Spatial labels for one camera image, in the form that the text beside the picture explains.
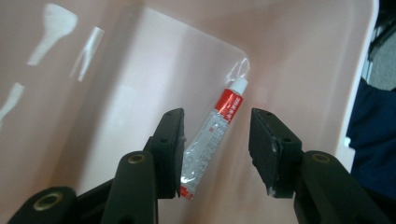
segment plastic container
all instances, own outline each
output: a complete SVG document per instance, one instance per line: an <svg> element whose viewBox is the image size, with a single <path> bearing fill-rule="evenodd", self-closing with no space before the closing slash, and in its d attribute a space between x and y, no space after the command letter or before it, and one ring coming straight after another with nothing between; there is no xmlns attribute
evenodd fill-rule
<svg viewBox="0 0 396 224"><path fill-rule="evenodd" d="M167 110L184 107L191 138L249 71L200 196L160 201L160 223L296 223L292 200L266 196L251 164L250 108L350 165L345 134L377 2L140 3L0 1L0 222L48 186L80 194L107 181Z"/></svg>

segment toothpaste tube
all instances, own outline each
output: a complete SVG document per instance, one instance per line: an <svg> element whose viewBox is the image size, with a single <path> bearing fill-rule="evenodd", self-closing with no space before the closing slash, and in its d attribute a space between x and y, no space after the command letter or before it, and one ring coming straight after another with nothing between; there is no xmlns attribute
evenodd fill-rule
<svg viewBox="0 0 396 224"><path fill-rule="evenodd" d="M229 89L224 90L204 125L184 151L180 190L183 197L192 199L222 136L243 102L242 94L247 85L248 82L239 77Z"/></svg>

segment red label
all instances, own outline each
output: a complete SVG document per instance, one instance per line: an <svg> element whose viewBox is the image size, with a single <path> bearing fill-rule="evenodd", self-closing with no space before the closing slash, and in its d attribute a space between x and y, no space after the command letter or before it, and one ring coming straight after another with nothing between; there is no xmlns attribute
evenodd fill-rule
<svg viewBox="0 0 396 224"><path fill-rule="evenodd" d="M239 106L242 104L242 101L244 101L242 96L226 89L218 100L215 109L219 111L228 123L230 123L236 111L239 109Z"/></svg>
<svg viewBox="0 0 396 224"><path fill-rule="evenodd" d="M190 200L193 196L184 186L180 186L180 195Z"/></svg>

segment small tube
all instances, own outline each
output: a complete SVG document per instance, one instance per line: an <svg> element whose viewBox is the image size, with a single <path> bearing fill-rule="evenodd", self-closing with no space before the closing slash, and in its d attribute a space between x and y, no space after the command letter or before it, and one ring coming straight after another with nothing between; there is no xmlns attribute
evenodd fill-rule
<svg viewBox="0 0 396 224"><path fill-rule="evenodd" d="M239 77L229 89L224 90L204 125L184 151L180 190L183 197L192 199L222 136L244 100L242 94L247 85L248 82Z"/></svg>

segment blue fabric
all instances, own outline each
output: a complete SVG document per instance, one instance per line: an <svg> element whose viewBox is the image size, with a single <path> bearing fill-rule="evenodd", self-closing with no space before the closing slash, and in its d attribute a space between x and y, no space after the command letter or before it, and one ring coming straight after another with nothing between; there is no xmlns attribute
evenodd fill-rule
<svg viewBox="0 0 396 224"><path fill-rule="evenodd" d="M396 200L396 92L361 81L347 130L356 155L352 176Z"/></svg>

